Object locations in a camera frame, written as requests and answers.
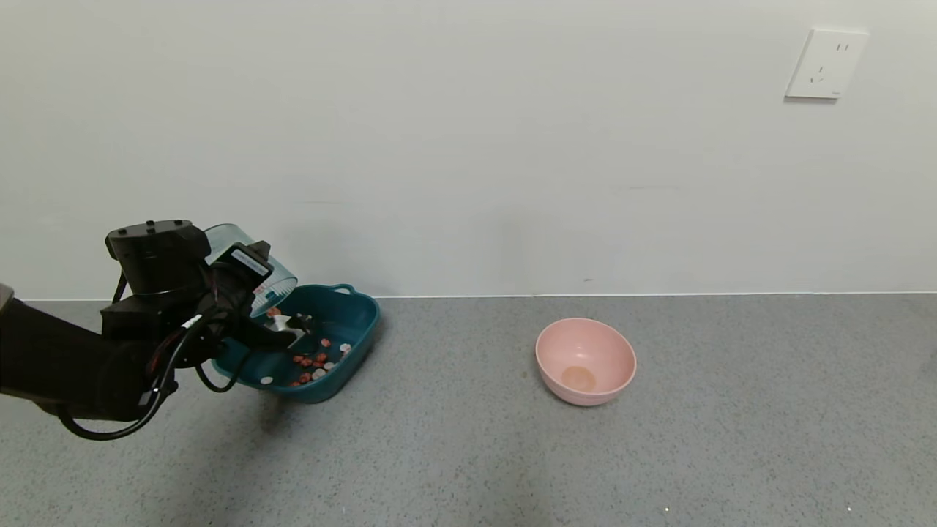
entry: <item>wall outlet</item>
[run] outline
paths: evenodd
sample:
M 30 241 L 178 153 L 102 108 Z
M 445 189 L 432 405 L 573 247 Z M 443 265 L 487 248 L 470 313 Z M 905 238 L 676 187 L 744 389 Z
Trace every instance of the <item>wall outlet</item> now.
M 812 30 L 785 95 L 840 98 L 868 40 L 868 33 Z

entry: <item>clear plastic container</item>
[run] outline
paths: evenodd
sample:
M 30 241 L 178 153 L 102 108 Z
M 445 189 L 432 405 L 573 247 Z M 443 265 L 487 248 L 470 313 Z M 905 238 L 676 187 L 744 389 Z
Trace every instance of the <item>clear plastic container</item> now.
M 208 236 L 208 243 L 212 246 L 212 253 L 205 259 L 208 264 L 214 262 L 235 242 L 241 242 L 244 245 L 254 243 L 253 238 L 233 223 L 222 223 L 210 227 L 205 230 L 205 235 Z M 260 316 L 267 309 L 275 307 L 296 288 L 296 277 L 289 269 L 273 256 L 268 258 L 267 262 L 274 267 L 274 273 L 254 290 L 254 303 L 251 305 L 250 313 L 252 317 Z

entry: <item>gray floor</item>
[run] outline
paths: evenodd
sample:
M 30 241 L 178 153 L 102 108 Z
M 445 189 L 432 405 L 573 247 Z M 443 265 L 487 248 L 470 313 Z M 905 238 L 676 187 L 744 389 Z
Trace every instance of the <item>gray floor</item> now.
M 0 524 L 937 524 L 937 295 L 381 304 L 321 405 L 185 373 L 150 426 L 95 444 L 0 398 Z M 634 345 L 616 401 L 545 391 L 533 342 L 567 316 Z

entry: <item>small round item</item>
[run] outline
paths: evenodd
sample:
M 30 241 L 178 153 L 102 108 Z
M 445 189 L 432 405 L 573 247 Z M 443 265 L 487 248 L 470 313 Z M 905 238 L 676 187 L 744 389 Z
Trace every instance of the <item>small round item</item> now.
M 591 319 L 563 319 L 537 337 L 537 365 L 557 397 L 579 406 L 614 399 L 634 378 L 637 358 L 615 328 Z

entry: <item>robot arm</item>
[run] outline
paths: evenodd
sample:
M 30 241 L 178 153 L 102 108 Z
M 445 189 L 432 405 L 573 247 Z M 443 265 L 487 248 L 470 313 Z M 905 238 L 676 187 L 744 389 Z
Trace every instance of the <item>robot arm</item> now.
M 209 265 L 205 233 L 177 219 L 112 231 L 106 245 L 122 274 L 100 334 L 26 306 L 0 284 L 0 392 L 32 400 L 77 435 L 106 441 L 142 428 L 175 391 L 175 370 L 197 368 L 207 381 L 201 364 L 226 338 L 268 353 L 291 343 L 250 321 L 253 291 L 273 272 L 265 242 L 234 244 Z M 126 285 L 133 294 L 121 299 Z M 210 387 L 226 391 L 237 376 Z M 134 423 L 93 432 L 75 417 Z

